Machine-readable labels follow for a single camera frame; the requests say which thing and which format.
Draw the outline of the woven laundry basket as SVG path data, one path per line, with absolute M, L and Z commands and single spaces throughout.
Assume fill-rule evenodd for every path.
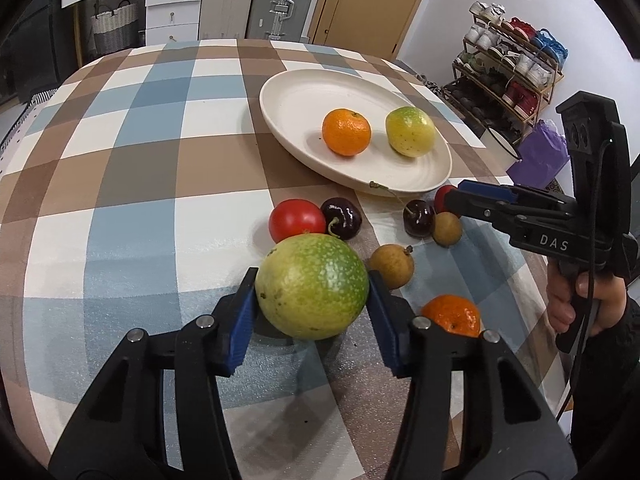
M 99 56 L 137 47 L 139 41 L 138 8 L 122 0 L 116 8 L 99 6 L 91 18 L 96 53 Z

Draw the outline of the small red tomato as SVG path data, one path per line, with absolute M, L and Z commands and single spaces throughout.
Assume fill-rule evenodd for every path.
M 275 243 L 306 233 L 326 232 L 326 219 L 320 208 L 309 200 L 284 200 L 271 211 L 269 234 Z

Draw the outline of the orange mandarin on plate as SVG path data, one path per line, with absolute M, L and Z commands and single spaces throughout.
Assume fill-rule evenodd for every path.
M 335 154 L 352 157 L 362 153 L 371 142 L 371 126 L 354 110 L 337 108 L 323 119 L 322 140 Z

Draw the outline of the yellow passion fruit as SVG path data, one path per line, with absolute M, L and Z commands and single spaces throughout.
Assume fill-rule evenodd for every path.
M 414 106 L 403 106 L 386 116 L 388 143 L 399 154 L 418 158 L 429 153 L 436 142 L 436 127 L 431 117 Z

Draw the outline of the large red tomato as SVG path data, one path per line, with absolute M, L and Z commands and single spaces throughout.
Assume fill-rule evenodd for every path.
M 449 208 L 446 206 L 446 196 L 449 192 L 455 190 L 457 187 L 455 185 L 446 184 L 441 186 L 434 197 L 434 209 L 436 214 L 441 214 L 442 212 L 449 212 Z

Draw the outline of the orange mandarin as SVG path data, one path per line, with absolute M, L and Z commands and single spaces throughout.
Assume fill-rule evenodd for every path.
M 371 142 L 371 126 L 354 110 L 337 108 L 323 119 L 322 140 L 335 154 L 352 157 L 362 153 Z
M 469 299 L 456 295 L 440 295 L 421 309 L 421 315 L 450 334 L 478 337 L 482 331 L 480 310 Z

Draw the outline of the green passion fruit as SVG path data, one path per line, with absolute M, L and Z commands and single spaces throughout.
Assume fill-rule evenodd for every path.
M 265 318 L 294 339 L 343 333 L 369 295 L 367 269 L 345 242 L 308 233 L 282 240 L 260 265 L 255 292 Z

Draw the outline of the dark cherry left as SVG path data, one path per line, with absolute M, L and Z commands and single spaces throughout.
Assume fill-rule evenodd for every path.
M 351 240 L 362 226 L 362 215 L 347 198 L 328 198 L 320 206 L 326 219 L 326 232 L 340 240 Z

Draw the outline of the brown longan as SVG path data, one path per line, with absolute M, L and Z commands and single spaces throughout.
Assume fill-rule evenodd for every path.
M 434 241 L 442 247 L 450 247 L 457 244 L 462 237 L 462 224 L 460 219 L 448 211 L 436 214 L 432 237 Z
M 382 245 L 369 258 L 369 268 L 381 274 L 389 289 L 401 288 L 411 281 L 414 274 L 412 251 L 412 246 Z

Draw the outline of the dark cherry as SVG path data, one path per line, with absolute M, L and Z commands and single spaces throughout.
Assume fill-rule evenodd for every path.
M 397 193 L 385 185 L 370 181 L 372 190 L 383 191 L 393 196 L 402 206 L 402 222 L 406 233 L 414 238 L 427 238 L 433 234 L 436 212 L 433 206 L 425 200 L 409 200 L 401 198 Z
M 340 240 L 351 240 L 362 226 L 362 215 L 347 198 L 328 198 L 320 206 L 326 219 L 326 232 Z

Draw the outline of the wooden door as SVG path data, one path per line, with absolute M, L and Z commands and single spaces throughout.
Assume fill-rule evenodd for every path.
M 317 0 L 309 41 L 392 60 L 422 0 Z

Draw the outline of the checkered tablecloth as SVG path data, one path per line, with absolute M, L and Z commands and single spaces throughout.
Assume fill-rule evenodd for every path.
M 18 437 L 46 464 L 90 382 L 134 327 L 178 330 L 213 310 L 271 248 L 287 198 L 349 198 L 367 257 L 407 244 L 398 205 L 309 170 L 268 130 L 262 84 L 340 70 L 430 114 L 454 180 L 504 182 L 477 136 L 409 74 L 370 55 L 262 40 L 204 40 L 99 58 L 21 126 L 1 163 L 1 371 Z M 334 341 L 258 324 L 219 382 L 247 479 L 379 479 L 408 386 L 366 316 Z

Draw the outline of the dark cherry right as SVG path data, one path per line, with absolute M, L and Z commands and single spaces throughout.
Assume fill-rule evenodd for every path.
M 385 185 L 370 181 L 372 190 L 383 191 L 393 196 L 402 206 L 402 222 L 406 233 L 414 238 L 427 238 L 433 234 L 436 212 L 433 206 L 425 200 L 409 200 L 401 198 L 397 193 Z

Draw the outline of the wooden shoe rack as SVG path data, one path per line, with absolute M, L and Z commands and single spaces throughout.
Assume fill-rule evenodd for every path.
M 518 142 L 551 104 L 568 49 L 548 29 L 507 18 L 501 4 L 477 1 L 469 12 L 473 23 L 442 96 L 473 126 Z

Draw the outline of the cream round plate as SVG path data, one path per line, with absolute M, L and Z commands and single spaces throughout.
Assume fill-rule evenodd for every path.
M 424 110 L 372 81 L 335 70 L 291 70 L 259 93 L 262 117 L 299 162 L 336 183 L 423 194 L 451 176 L 450 148 Z

